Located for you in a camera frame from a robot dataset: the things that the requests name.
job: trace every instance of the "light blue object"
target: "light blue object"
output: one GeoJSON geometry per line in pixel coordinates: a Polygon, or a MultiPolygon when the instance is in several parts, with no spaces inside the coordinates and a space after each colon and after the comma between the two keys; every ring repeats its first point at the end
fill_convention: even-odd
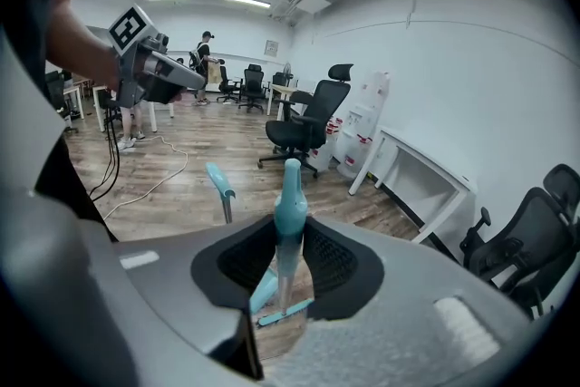
{"type": "Polygon", "coordinates": [[[206,171],[219,191],[221,203],[224,207],[224,216],[226,217],[226,222],[229,224],[232,222],[232,208],[229,199],[230,197],[235,198],[236,192],[230,187],[229,181],[216,163],[206,163],[206,171]]]}
{"type": "Polygon", "coordinates": [[[262,309],[266,302],[274,296],[278,290],[278,277],[276,273],[268,268],[262,276],[260,284],[250,297],[250,313],[256,314],[262,309]]]}
{"type": "Polygon", "coordinates": [[[278,291],[282,314],[285,314],[292,295],[292,284],[298,268],[302,234],[308,214],[308,202],[302,191],[300,168],[300,161],[286,160],[282,193],[275,200],[274,208],[278,291]]]}
{"type": "Polygon", "coordinates": [[[284,313],[279,311],[274,314],[269,314],[268,316],[264,316],[263,318],[258,319],[257,323],[259,325],[268,325],[271,323],[277,323],[281,319],[284,319],[288,316],[291,316],[292,314],[296,314],[305,310],[313,301],[314,299],[307,298],[306,300],[303,300],[302,302],[296,305],[290,306],[290,308],[288,308],[284,313]]]}

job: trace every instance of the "gray device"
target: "gray device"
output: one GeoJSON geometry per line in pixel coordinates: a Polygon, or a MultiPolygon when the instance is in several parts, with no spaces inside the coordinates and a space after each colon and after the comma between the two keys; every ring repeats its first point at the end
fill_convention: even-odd
{"type": "Polygon", "coordinates": [[[501,360],[529,326],[439,252],[308,218],[314,302],[301,339],[263,379],[248,299],[274,255],[271,216],[112,244],[104,227],[52,199],[12,191],[1,201],[2,278],[95,385],[445,385],[501,360]]]}
{"type": "Polygon", "coordinates": [[[168,103],[184,87],[203,87],[203,76],[167,56],[169,38],[138,5],[120,15],[107,35],[120,56],[117,101],[121,107],[130,108],[141,100],[168,103]]]}

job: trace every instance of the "desk leg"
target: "desk leg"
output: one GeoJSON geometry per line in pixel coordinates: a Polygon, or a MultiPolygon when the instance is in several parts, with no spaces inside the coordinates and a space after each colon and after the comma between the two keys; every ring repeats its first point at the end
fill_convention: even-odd
{"type": "Polygon", "coordinates": [[[155,119],[155,103],[148,102],[149,104],[149,118],[151,120],[151,130],[157,132],[157,120],[155,119]]]}
{"type": "Polygon", "coordinates": [[[76,100],[79,103],[79,112],[81,114],[81,120],[84,120],[84,111],[82,111],[82,99],[81,99],[81,90],[76,88],[76,100]]]}
{"type": "Polygon", "coordinates": [[[268,108],[266,110],[266,115],[270,116],[270,109],[272,108],[272,95],[274,95],[274,93],[272,92],[272,89],[270,89],[270,96],[268,97],[268,108]]]}
{"type": "Polygon", "coordinates": [[[379,150],[381,149],[383,142],[384,137],[382,137],[381,135],[379,135],[378,138],[375,138],[374,143],[372,144],[371,149],[369,150],[369,154],[366,156],[366,160],[364,161],[364,164],[362,165],[362,168],[359,171],[359,174],[356,175],[356,178],[353,184],[351,185],[351,188],[348,189],[349,194],[351,195],[356,194],[356,191],[359,189],[359,187],[364,181],[366,173],[369,172],[369,168],[371,167],[372,161],[377,156],[377,153],[379,153],[379,150]]]}
{"type": "Polygon", "coordinates": [[[99,104],[99,92],[93,87],[92,97],[94,99],[94,112],[97,113],[97,121],[99,122],[99,129],[101,132],[105,132],[105,125],[102,122],[102,110],[99,104]]]}
{"type": "MultiPolygon", "coordinates": [[[[288,94],[285,92],[280,92],[280,99],[282,99],[283,101],[287,101],[288,100],[288,94]]],[[[284,119],[284,105],[280,104],[278,105],[278,116],[276,116],[276,119],[278,121],[281,121],[284,119]]]]}
{"type": "Polygon", "coordinates": [[[455,189],[457,190],[443,204],[437,216],[432,219],[430,223],[425,224],[421,229],[419,229],[419,235],[416,236],[412,242],[419,243],[423,241],[431,232],[435,232],[435,229],[441,226],[459,207],[459,205],[461,205],[461,202],[463,202],[465,197],[468,195],[468,191],[463,186],[456,186],[455,189]]]}
{"type": "Polygon", "coordinates": [[[399,150],[399,147],[395,146],[395,151],[391,156],[390,162],[386,165],[386,168],[384,169],[382,174],[377,176],[377,181],[374,184],[374,187],[376,187],[378,189],[383,183],[387,184],[387,187],[389,187],[389,183],[387,181],[391,181],[392,175],[395,172],[394,168],[395,168],[395,165],[397,162],[397,157],[399,156],[399,153],[401,153],[401,151],[399,150]]]}

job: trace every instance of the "blue plastic handle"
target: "blue plastic handle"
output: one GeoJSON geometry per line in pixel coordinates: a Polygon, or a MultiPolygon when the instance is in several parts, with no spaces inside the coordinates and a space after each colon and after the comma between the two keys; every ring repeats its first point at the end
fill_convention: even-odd
{"type": "Polygon", "coordinates": [[[206,163],[206,171],[217,190],[219,190],[219,196],[222,200],[228,197],[236,197],[236,192],[230,187],[229,181],[216,163],[206,163]]]}

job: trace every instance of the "white cable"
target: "white cable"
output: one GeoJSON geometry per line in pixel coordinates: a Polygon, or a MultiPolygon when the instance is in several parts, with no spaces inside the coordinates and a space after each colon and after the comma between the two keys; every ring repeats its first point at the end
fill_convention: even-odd
{"type": "Polygon", "coordinates": [[[163,136],[155,136],[152,137],[150,139],[141,139],[141,140],[135,140],[136,142],[147,142],[149,140],[155,140],[155,139],[161,139],[161,142],[163,142],[165,145],[170,145],[171,148],[173,149],[173,151],[179,152],[179,153],[183,153],[185,155],[185,163],[183,165],[183,167],[174,172],[173,174],[170,174],[169,176],[167,176],[165,179],[161,180],[160,182],[158,182],[157,184],[155,184],[155,186],[153,186],[151,189],[149,189],[149,191],[138,197],[138,198],[134,198],[133,200],[129,200],[127,202],[122,202],[119,205],[117,205],[115,208],[113,208],[109,213],[107,213],[107,216],[105,216],[103,219],[107,219],[117,208],[119,207],[123,207],[124,205],[129,205],[130,203],[135,203],[138,202],[139,200],[143,200],[144,198],[146,198],[153,190],[155,190],[156,188],[158,188],[161,184],[163,184],[166,180],[170,180],[171,178],[173,178],[174,176],[177,176],[181,171],[183,171],[187,166],[188,166],[188,162],[189,162],[189,155],[185,152],[185,151],[181,151],[176,149],[173,144],[166,142],[165,139],[163,139],[163,136]]]}

